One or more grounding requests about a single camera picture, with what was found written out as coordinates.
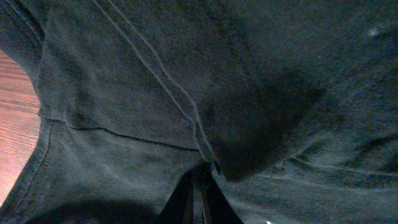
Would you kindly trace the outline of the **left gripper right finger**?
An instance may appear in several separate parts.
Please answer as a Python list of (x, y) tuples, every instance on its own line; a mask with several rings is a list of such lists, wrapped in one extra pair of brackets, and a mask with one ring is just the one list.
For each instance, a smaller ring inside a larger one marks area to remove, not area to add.
[(211, 171), (204, 167), (198, 174), (204, 224), (243, 224), (219, 188)]

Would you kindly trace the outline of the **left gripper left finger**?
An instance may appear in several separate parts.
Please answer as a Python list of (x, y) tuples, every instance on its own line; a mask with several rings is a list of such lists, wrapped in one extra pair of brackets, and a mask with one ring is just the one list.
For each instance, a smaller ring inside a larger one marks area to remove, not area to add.
[(193, 223), (193, 177), (192, 171), (184, 174), (154, 224)]

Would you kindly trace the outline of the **black t-shirt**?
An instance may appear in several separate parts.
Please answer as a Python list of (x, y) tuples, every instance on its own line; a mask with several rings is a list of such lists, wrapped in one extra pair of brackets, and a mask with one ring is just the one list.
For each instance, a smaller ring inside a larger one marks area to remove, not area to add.
[(207, 167), (244, 223), (397, 222), (397, 2), (2, 1), (40, 102), (2, 223), (154, 223)]

